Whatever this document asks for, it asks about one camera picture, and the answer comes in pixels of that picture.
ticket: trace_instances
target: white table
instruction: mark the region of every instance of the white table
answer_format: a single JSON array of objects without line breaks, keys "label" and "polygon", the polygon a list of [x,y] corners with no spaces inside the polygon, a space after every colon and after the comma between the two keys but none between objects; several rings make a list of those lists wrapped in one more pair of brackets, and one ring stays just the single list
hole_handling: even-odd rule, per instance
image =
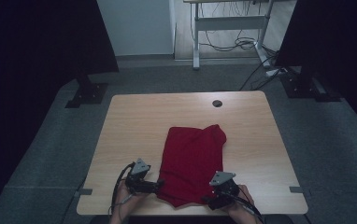
[{"label": "white table", "polygon": [[269,0],[268,10],[263,16],[245,16],[245,17],[213,17],[199,18],[199,4],[203,3],[218,3],[218,2],[234,2],[241,0],[183,0],[184,3],[195,4],[194,23],[194,41],[193,41],[193,69],[198,70],[199,63],[199,31],[215,31],[215,30],[255,30],[260,29],[260,37],[258,42],[254,43],[258,56],[261,62],[264,62],[264,67],[270,67],[265,52],[263,51],[263,43],[268,27],[269,18],[271,16],[274,0]]}]

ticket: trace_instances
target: desk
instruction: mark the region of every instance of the desk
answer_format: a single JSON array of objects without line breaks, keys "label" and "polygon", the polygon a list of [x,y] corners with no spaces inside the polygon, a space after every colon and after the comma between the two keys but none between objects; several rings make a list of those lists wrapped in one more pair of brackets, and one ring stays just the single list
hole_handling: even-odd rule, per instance
[{"label": "desk", "polygon": [[[213,106],[215,100],[221,107]],[[227,136],[223,167],[246,184],[262,214],[304,214],[307,203],[261,91],[116,95],[112,98],[77,211],[106,215],[121,170],[137,158],[151,165],[146,180],[155,182],[170,127],[206,128],[219,124]],[[174,209],[150,195],[134,215],[221,215],[207,206]]]},{"label": "desk", "polygon": [[184,3],[195,4],[195,15],[193,17],[193,69],[198,70],[199,63],[199,31],[215,30],[257,30],[260,29],[260,37],[255,42],[255,49],[264,67],[270,66],[269,61],[263,51],[263,43],[271,16],[272,6],[275,0],[269,0],[268,10],[264,16],[245,16],[245,17],[217,17],[217,18],[199,18],[199,4],[218,3],[218,2],[235,2],[243,0],[183,0]]}]

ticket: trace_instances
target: wall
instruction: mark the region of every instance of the wall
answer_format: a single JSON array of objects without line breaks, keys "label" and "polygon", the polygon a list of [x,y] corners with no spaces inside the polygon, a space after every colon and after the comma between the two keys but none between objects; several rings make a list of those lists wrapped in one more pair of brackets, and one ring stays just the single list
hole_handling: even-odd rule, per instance
[{"label": "wall", "polygon": [[173,54],[173,0],[97,0],[117,56]]}]

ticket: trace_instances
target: cable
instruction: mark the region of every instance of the cable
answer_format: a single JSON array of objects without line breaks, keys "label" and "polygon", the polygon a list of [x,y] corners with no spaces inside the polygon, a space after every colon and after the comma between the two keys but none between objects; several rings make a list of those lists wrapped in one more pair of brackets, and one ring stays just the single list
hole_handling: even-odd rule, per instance
[{"label": "cable", "polygon": [[269,49],[266,45],[263,44],[263,49],[269,56],[278,56],[279,50]]},{"label": "cable", "polygon": [[77,189],[76,189],[76,192],[73,194],[73,196],[71,197],[70,202],[69,202],[68,205],[65,207],[65,210],[64,210],[62,219],[60,220],[60,223],[61,223],[61,224],[64,223],[64,219],[65,219],[65,216],[67,215],[68,209],[70,208],[71,203],[74,201],[74,197],[76,196],[77,192],[79,192],[79,189],[80,189],[80,188],[83,186],[83,184],[85,183],[85,180],[86,180],[86,176],[85,176],[85,177],[83,178],[83,180],[80,182],[79,186],[78,186]]},{"label": "cable", "polygon": [[114,187],[114,191],[112,193],[112,199],[111,199],[111,206],[109,207],[108,209],[108,215],[112,215],[112,213],[114,212],[114,207],[117,205],[115,204],[115,201],[117,200],[117,193],[118,193],[118,186],[120,185],[121,181],[122,181],[122,177],[123,175],[126,173],[126,170],[128,168],[133,168],[135,166],[135,162],[132,162],[130,164],[128,164],[120,173],[120,176],[118,176],[118,179],[117,179],[117,183],[115,184],[115,187]]},{"label": "cable", "polygon": [[237,197],[237,196],[234,196],[234,195],[227,195],[229,197],[231,197],[232,199],[234,199],[235,201],[239,202],[243,208],[245,208],[250,214],[252,214],[253,216],[257,217],[262,223],[263,222],[263,216],[261,215],[260,211],[257,209],[256,206],[254,206],[253,204],[251,204],[250,202],[240,198],[240,197]]},{"label": "cable", "polygon": [[[217,10],[217,7],[219,6],[220,4],[218,4],[213,12],[212,12],[212,16],[214,14],[214,12]],[[245,7],[245,3],[243,3],[243,10],[242,10],[242,14],[244,12],[244,10],[246,9]],[[191,13],[190,13],[190,26],[191,26],[191,36],[193,37],[193,5],[190,4],[191,6]],[[249,8],[250,8],[250,4],[248,5],[248,11],[246,12],[246,15],[248,15],[249,13]],[[202,14],[202,17],[204,18],[205,15],[204,15],[204,10],[203,10],[203,5],[200,4],[200,10],[201,10],[201,14]],[[222,15],[224,14],[224,10],[225,10],[225,3],[223,4],[223,10],[222,10]],[[230,9],[229,9],[229,15],[231,15],[231,11],[234,11],[234,10],[237,10],[236,13],[240,16],[241,14],[239,14],[239,8],[235,7],[235,5],[233,3],[230,4]],[[259,4],[259,14],[260,14],[260,11],[261,11],[261,2]],[[257,35],[257,41],[255,41],[254,38],[252,37],[240,37],[240,34],[243,32],[243,30],[241,30],[239,32],[239,34],[237,35],[236,37],[236,40],[235,40],[235,45],[234,46],[231,46],[231,47],[218,47],[218,46],[215,46],[211,43],[210,41],[210,38],[208,36],[208,34],[214,34],[216,31],[213,31],[213,32],[209,32],[209,31],[205,31],[205,34],[206,34],[206,37],[207,37],[207,43],[199,43],[199,45],[203,45],[203,46],[209,46],[209,47],[212,47],[214,48],[215,50],[217,51],[231,51],[233,49],[236,49],[236,48],[242,48],[243,50],[247,50],[247,49],[253,49],[255,47],[255,43],[258,42],[259,40],[259,37],[260,37],[260,30],[258,30],[258,35]]]},{"label": "cable", "polygon": [[263,86],[265,86],[266,84],[268,84],[270,81],[272,81],[273,79],[275,79],[275,77],[278,76],[278,72],[279,72],[279,71],[280,71],[280,69],[277,69],[277,71],[274,73],[274,75],[272,75],[271,77],[269,77],[267,80],[265,80],[265,81],[259,83],[256,88],[253,88],[253,87],[252,87],[252,84],[255,83],[255,82],[257,82],[258,80],[252,82],[252,83],[251,83],[251,89],[250,89],[250,90],[251,90],[251,91],[257,91],[257,90],[259,90],[260,88],[262,88]]},{"label": "cable", "polygon": [[309,217],[307,217],[307,214],[304,214],[304,217],[305,217],[305,219],[307,220],[307,223],[312,224],[312,222],[310,222]]},{"label": "cable", "polygon": [[[109,211],[111,211],[112,207],[116,207],[116,206],[122,205],[122,204],[126,203],[127,201],[129,201],[129,199],[131,199],[132,197],[133,197],[133,194],[129,194],[126,198],[124,198],[119,203],[112,204],[111,207],[108,209],[108,214],[109,214]],[[118,207],[118,217],[120,218],[120,222],[122,222],[121,207],[120,206]]]},{"label": "cable", "polygon": [[242,91],[242,89],[246,86],[246,84],[248,83],[249,79],[254,75],[254,73],[269,59],[274,58],[275,56],[272,57],[268,57],[265,60],[263,60],[258,66],[257,68],[251,72],[251,74],[249,75],[249,77],[245,80],[245,82],[243,83],[243,85],[240,87],[239,91]]},{"label": "cable", "polygon": [[248,200],[248,202],[250,202],[250,199],[248,198],[248,195],[246,195],[245,191],[243,191],[242,188],[238,187],[240,189],[240,191],[242,191],[243,195],[245,195],[246,199]]}]

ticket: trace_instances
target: floor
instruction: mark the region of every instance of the floor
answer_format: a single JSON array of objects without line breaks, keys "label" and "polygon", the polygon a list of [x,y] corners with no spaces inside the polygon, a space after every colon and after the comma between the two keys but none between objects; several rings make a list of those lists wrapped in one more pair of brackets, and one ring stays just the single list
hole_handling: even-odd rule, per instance
[{"label": "floor", "polygon": [[[295,4],[296,0],[276,1],[274,3],[264,39],[264,44],[270,49],[280,49]],[[208,3],[199,7],[199,15],[201,17],[264,15],[267,5],[268,3],[265,1],[257,2],[255,5],[249,1]],[[195,9],[191,4],[175,0],[175,10],[177,21],[175,59],[191,59],[193,56],[193,20],[191,18],[194,16]],[[230,51],[218,51],[211,46],[201,45],[201,58],[257,57],[254,49],[247,49],[251,48],[252,43],[258,39],[257,36],[258,30],[199,32],[199,43],[211,44],[221,48],[234,47],[238,37],[246,37],[241,40],[249,41],[249,44],[245,43],[244,49],[234,48]]]},{"label": "floor", "polygon": [[[33,144],[0,196],[0,223],[90,223],[93,217],[76,212],[77,190],[88,172],[114,95],[237,91],[260,62],[204,65],[199,71],[192,70],[191,62],[185,63],[188,64],[144,66],[142,63],[142,67],[130,67],[125,62],[128,67],[122,67],[119,73],[91,76],[94,83],[108,84],[100,105],[65,108],[78,83],[73,80],[62,87]],[[263,81],[264,72],[263,68],[259,69],[243,91],[249,91],[252,83]],[[261,91],[271,106],[303,188],[311,223],[357,223],[354,111],[344,99],[332,103],[289,99],[278,78]],[[308,224],[302,216],[291,218],[296,224]],[[141,223],[155,223],[148,221],[143,219]]]}]

